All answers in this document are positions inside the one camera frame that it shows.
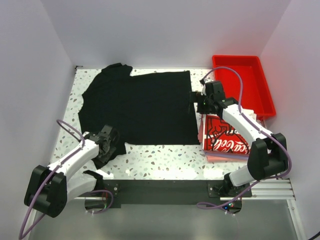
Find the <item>black t-shirt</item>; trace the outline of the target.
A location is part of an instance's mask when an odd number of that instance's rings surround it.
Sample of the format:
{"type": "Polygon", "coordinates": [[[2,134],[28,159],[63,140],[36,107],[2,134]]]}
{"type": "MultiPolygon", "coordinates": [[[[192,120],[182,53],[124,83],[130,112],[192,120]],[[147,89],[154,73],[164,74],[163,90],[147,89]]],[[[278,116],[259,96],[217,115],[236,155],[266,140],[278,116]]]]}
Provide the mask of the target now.
{"type": "Polygon", "coordinates": [[[114,156],[125,144],[197,145],[198,126],[189,71],[133,76],[133,68],[115,63],[98,73],[82,94],[78,113],[83,132],[108,125],[119,132],[114,156]]]}

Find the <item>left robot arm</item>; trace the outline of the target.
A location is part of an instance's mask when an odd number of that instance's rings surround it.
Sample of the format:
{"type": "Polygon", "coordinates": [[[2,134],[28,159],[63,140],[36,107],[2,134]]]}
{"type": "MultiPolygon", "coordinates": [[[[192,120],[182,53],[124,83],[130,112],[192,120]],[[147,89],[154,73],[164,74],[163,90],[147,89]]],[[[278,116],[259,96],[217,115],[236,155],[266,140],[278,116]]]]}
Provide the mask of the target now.
{"type": "Polygon", "coordinates": [[[92,196],[106,195],[104,179],[94,170],[84,170],[78,177],[76,172],[93,161],[99,169],[108,163],[120,139],[119,132],[105,125],[99,132],[88,132],[81,136],[79,145],[68,155],[48,166],[38,165],[31,173],[24,197],[24,204],[52,218],[57,217],[66,204],[86,193],[92,196]]]}

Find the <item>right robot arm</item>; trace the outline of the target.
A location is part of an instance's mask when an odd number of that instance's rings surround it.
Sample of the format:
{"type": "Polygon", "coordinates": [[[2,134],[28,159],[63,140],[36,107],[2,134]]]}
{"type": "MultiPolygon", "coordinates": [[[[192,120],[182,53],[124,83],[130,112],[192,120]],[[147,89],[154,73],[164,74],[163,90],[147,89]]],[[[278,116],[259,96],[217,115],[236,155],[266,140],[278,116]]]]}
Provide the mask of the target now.
{"type": "Polygon", "coordinates": [[[274,134],[244,112],[240,100],[226,97],[220,81],[201,80],[202,91],[192,91],[190,102],[197,104],[197,112],[213,114],[230,124],[250,146],[247,164],[223,178],[220,193],[233,197],[249,183],[287,174],[292,167],[287,140],[274,134]]]}

